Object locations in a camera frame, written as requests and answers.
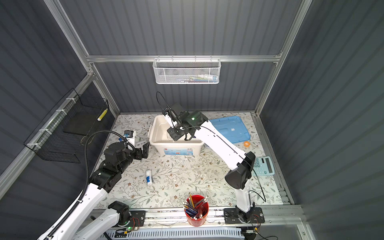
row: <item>white mesh basket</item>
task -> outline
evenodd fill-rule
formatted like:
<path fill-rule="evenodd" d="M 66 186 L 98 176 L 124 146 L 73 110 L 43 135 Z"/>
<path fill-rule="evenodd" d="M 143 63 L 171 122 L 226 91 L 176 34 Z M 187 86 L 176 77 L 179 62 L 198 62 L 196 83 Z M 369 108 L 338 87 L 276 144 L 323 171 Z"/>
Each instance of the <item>white mesh basket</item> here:
<path fill-rule="evenodd" d="M 205 62 L 153 61 L 158 84 L 217 84 L 220 68 L 220 59 Z"/>

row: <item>glue stick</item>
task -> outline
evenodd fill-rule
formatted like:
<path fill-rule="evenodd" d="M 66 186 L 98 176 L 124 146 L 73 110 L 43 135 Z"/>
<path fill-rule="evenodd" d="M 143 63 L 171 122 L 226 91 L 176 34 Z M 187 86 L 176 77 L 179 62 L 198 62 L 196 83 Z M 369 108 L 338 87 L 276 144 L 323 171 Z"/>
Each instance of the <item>glue stick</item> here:
<path fill-rule="evenodd" d="M 152 182 L 152 172 L 151 172 L 151 170 L 147 170 L 147 171 L 145 172 L 145 175 L 146 175 L 146 177 L 147 177 L 147 185 L 148 185 L 148 186 L 151 186 L 151 185 L 153 184 L 153 182 Z"/>

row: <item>metal mesh basket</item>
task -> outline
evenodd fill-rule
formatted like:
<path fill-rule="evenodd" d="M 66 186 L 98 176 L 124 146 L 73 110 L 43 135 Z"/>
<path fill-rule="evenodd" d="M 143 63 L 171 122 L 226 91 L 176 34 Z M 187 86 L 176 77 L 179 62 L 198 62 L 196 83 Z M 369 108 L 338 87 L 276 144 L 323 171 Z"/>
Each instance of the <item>metal mesh basket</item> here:
<path fill-rule="evenodd" d="M 97 120 L 97 116 L 107 108 L 106 99 L 76 95 L 63 109 L 56 110 L 56 117 L 46 128 L 39 130 L 40 136 L 35 141 L 31 142 L 29 136 L 24 145 L 43 160 L 80 163 L 85 140 L 89 134 L 99 130 L 101 121 Z M 66 132 L 71 119 L 79 114 L 80 117 L 90 116 L 92 122 L 89 122 L 89 129 L 85 129 L 83 135 Z"/>
<path fill-rule="evenodd" d="M 158 84 L 217 84 L 221 62 L 165 62 L 155 59 L 153 70 Z"/>

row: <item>box handle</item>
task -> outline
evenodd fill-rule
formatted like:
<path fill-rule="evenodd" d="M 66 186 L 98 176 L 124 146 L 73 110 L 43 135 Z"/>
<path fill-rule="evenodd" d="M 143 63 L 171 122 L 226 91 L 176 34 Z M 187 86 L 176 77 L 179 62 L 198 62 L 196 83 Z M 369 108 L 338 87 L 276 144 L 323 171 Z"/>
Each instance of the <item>box handle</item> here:
<path fill-rule="evenodd" d="M 151 135 L 151 130 L 152 130 L 152 125 L 149 126 L 149 130 L 148 130 L 147 137 L 150 137 L 150 135 Z"/>

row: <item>calculator screen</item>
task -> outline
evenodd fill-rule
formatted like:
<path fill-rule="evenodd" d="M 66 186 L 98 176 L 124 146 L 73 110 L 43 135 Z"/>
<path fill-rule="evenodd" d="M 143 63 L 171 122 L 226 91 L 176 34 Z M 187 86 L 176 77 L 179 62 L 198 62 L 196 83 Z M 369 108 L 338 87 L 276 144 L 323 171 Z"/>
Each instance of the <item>calculator screen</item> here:
<path fill-rule="evenodd" d="M 272 167 L 271 167 L 271 164 L 269 163 L 269 158 L 266 158 L 265 161 L 266 161 L 266 165 L 268 166 L 268 171 L 271 173 Z"/>

